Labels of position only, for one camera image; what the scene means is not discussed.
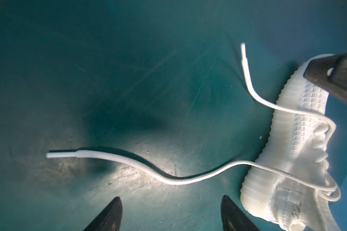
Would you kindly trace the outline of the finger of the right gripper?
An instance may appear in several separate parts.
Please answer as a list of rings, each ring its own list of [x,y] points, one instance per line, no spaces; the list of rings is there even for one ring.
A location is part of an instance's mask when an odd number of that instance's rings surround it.
[[[303,77],[347,105],[347,53],[314,57]]]

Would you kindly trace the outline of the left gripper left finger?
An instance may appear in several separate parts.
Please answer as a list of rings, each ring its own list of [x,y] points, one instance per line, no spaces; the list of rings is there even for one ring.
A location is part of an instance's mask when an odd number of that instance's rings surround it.
[[[84,231],[119,231],[123,207],[120,197],[115,197]]]

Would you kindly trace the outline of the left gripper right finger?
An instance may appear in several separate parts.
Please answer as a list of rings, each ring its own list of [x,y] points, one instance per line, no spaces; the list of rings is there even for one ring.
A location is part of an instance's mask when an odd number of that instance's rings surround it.
[[[260,231],[227,195],[222,197],[221,218],[224,231]]]

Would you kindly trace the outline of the white knit sneaker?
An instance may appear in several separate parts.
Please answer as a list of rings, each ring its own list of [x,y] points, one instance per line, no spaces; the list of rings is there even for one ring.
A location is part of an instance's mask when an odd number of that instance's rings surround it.
[[[334,123],[325,117],[328,92],[304,78],[307,63],[290,77],[274,104],[270,135],[256,163],[285,171],[312,187],[277,173],[252,167],[243,182],[240,200],[254,217],[286,231],[337,231],[329,202],[340,199],[328,173],[327,143]]]

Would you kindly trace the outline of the white shoelace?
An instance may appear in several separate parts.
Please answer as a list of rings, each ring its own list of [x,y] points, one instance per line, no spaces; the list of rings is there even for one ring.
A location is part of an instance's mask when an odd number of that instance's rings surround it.
[[[250,70],[249,70],[249,64],[248,64],[248,59],[246,56],[246,45],[245,43],[241,43],[241,54],[242,54],[242,67],[243,67],[243,73],[244,73],[244,78],[246,82],[247,89],[251,96],[257,100],[259,103],[276,109],[280,110],[282,112],[288,112],[292,114],[302,114],[302,115],[307,115],[307,116],[315,116],[327,123],[329,126],[329,130],[326,135],[326,141],[329,141],[331,138],[333,132],[336,129],[336,124],[328,117],[313,113],[313,112],[307,112],[307,111],[301,111],[301,110],[294,110],[294,109],[289,109],[286,107],[282,106],[277,106],[276,104],[273,104],[262,97],[260,97],[256,91],[253,88],[252,81],[251,81],[251,76],[250,76]],[[220,173],[235,167],[239,165],[248,165],[252,167],[257,167],[262,170],[266,170],[268,172],[277,174],[279,176],[286,177],[290,180],[293,180],[297,183],[300,183],[304,186],[307,186],[309,188],[315,189],[318,191],[318,195],[329,201],[329,202],[335,202],[338,201],[341,198],[341,191],[337,185],[337,183],[333,180],[331,176],[326,176],[325,180],[327,181],[326,185],[318,185],[314,184],[311,182],[308,182],[306,180],[303,180],[297,176],[294,176],[290,173],[287,173],[285,171],[273,168],[273,167],[268,167],[262,164],[258,164],[252,161],[246,161],[246,160],[238,160],[238,161],[231,161],[221,167],[218,167],[212,171],[209,171],[207,173],[202,173],[197,176],[189,176],[189,177],[174,177],[172,175],[169,175],[165,172],[162,172],[158,168],[153,168],[147,164],[144,164],[140,161],[137,161],[133,158],[129,157],[124,157],[122,155],[118,154],[111,154],[111,153],[106,153],[106,152],[100,152],[100,151],[93,151],[93,150],[76,150],[76,151],[68,151],[68,152],[48,152],[46,154],[46,158],[94,158],[94,159],[102,159],[102,160],[108,160],[108,161],[114,161],[122,164],[129,165],[131,167],[134,167],[149,176],[155,178],[156,180],[169,184],[169,185],[187,185],[187,184],[192,184],[196,182],[201,182],[206,179],[212,178],[216,175],[219,175]]]

